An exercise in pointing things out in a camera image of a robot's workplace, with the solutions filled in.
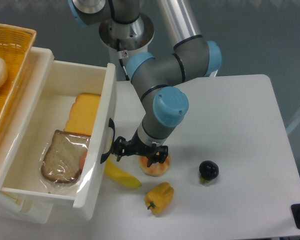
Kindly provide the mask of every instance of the open drawer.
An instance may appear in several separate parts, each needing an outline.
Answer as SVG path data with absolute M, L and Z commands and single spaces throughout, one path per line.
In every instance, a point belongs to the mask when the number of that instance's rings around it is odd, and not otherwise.
M 115 66 L 90 66 L 70 62 L 53 61 L 45 79 L 30 79 L 42 84 L 42 91 L 33 106 L 28 124 L 13 126 L 24 128 L 16 153 L 6 163 L 2 174 L 0 192 L 10 198 L 25 198 L 73 207 L 80 215 L 90 219 L 96 204 L 105 164 L 101 156 L 110 147 L 113 131 L 108 127 L 116 108 Z M 84 168 L 75 184 L 62 188 L 49 184 L 40 172 L 40 159 L 50 145 L 55 130 L 63 130 L 76 97 L 82 93 L 101 95 L 88 147 Z M 17 115 L 23 109 L 17 108 Z

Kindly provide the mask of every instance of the packaged bread slice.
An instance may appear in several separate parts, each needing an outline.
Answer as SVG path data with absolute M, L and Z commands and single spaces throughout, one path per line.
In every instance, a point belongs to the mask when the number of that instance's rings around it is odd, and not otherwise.
M 89 136 L 56 130 L 43 158 L 42 175 L 55 183 L 77 181 L 81 173 L 79 159 L 88 149 L 89 142 Z

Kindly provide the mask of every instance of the dark purple fruit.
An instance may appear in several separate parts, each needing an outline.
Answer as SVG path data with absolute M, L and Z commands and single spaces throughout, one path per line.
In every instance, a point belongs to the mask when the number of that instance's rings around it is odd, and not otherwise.
M 199 172 L 204 180 L 211 181 L 219 175 L 219 167 L 213 161 L 203 161 L 199 166 Z

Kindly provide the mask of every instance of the sticker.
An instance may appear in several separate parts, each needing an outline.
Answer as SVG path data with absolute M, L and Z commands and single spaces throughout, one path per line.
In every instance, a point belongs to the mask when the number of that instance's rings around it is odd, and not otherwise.
M 119 59 L 126 59 L 128 58 L 128 51 L 127 50 L 123 50 L 123 51 L 118 51 L 118 58 Z

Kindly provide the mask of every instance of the yellow banana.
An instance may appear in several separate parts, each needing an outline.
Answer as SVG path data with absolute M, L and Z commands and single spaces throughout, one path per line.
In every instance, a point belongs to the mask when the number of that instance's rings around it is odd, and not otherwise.
M 105 161 L 104 172 L 110 179 L 126 187 L 137 189 L 142 185 L 136 177 L 118 168 L 109 158 Z

